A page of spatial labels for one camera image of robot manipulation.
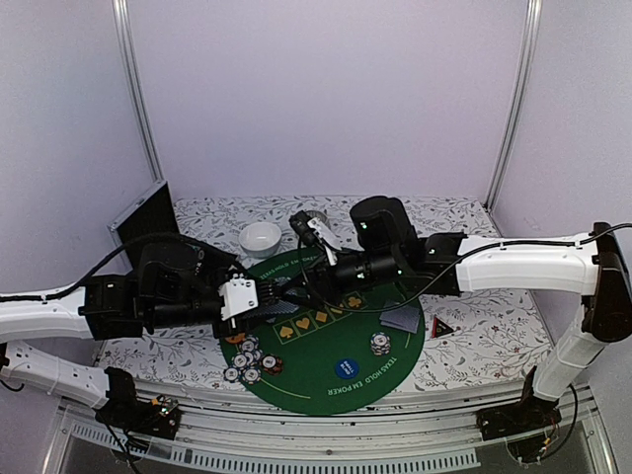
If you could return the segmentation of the grey playing card deck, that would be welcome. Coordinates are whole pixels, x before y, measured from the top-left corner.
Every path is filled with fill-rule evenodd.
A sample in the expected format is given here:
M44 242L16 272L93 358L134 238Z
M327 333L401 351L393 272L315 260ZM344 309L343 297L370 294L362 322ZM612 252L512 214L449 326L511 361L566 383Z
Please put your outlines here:
M298 309L299 306L292 302L279 300L270 306L258 306L254 310L249 311L246 317L249 319L263 318L264 320L269 320L278 316L291 315Z

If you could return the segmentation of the red black poker chip stack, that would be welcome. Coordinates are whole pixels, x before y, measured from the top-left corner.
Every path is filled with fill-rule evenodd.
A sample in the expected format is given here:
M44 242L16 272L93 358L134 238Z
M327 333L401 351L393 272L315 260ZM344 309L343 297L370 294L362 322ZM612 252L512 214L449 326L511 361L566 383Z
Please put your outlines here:
M268 354L261 360L263 371L270 375L278 375L283 371L283 360L278 355Z

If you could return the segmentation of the orange big blind button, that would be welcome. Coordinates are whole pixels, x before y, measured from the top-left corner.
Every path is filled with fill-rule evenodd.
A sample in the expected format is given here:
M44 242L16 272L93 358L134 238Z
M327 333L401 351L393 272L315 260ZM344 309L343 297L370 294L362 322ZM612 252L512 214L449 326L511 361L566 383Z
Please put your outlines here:
M246 339L246 335L244 333L241 333L238 335L226 337L224 341L231 345L238 345L238 344L243 343L245 339Z

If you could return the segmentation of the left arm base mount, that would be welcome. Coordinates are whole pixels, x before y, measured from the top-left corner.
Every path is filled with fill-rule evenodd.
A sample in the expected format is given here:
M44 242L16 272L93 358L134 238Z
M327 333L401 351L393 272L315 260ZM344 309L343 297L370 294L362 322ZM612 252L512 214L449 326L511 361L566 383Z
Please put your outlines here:
M182 418L175 399L163 395L151 401L110 400L95 411L96 420L126 433L174 440Z

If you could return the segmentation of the playing cards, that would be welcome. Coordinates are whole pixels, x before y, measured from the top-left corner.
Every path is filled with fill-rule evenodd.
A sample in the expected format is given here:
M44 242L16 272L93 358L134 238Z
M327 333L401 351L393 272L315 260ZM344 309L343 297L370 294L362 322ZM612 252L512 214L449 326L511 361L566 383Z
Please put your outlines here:
M384 327L417 334L422 315L423 313L419 308L406 306L383 312L379 317L379 321Z

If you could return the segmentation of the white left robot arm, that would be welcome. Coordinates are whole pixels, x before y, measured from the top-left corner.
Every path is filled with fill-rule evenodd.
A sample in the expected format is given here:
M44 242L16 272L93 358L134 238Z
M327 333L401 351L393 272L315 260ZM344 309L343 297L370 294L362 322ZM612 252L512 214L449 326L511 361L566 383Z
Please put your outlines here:
M161 328L199 324L224 336L258 305L256 283L236 256L177 233L134 238L65 288L2 296L1 379L95 410L107 406L125 428L136 429L147 410L137 400L132 376L79 365L29 342L140 338Z

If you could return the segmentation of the blue poker chip stack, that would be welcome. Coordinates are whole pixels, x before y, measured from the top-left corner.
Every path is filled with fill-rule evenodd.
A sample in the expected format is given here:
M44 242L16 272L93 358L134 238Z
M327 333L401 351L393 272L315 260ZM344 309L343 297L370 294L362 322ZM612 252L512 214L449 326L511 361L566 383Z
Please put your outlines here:
M383 333L377 332L370 337L370 350L375 356L386 356L391 351L391 339Z

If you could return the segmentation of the blue poker chips pile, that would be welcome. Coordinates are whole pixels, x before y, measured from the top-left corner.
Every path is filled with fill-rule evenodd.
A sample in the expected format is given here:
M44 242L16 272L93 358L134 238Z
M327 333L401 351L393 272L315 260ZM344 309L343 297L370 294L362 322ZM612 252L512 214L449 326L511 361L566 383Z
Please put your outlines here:
M227 367L223 371L223 378L230 383L241 382L254 385L262 378L261 360L264 353L257 336L245 335L245 341L238 345L231 345L224 341Z

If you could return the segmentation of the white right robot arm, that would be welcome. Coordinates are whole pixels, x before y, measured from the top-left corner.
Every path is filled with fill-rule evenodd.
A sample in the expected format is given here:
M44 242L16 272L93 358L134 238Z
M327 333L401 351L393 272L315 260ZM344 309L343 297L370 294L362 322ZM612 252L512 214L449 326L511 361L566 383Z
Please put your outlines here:
M548 239L490 238L464 233L417 235L403 202L369 197L350 216L360 248L346 251L322 221L309 217L300 238L326 258L305 272L312 296L328 306L346 292L408 279L421 295L487 289L552 290L577 294L572 324L524 384L511 410L521 431L545 419L574 379L603 349L631 335L631 281L616 239L617 226L597 222L588 233Z

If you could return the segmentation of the blue small blind button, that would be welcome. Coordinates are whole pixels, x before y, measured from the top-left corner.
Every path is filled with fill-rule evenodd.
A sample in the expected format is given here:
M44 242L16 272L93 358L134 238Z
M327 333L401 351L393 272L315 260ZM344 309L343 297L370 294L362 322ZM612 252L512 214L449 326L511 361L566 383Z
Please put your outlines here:
M345 380L351 380L359 374L359 364L352 358L342 358L335 364L335 373L338 377Z

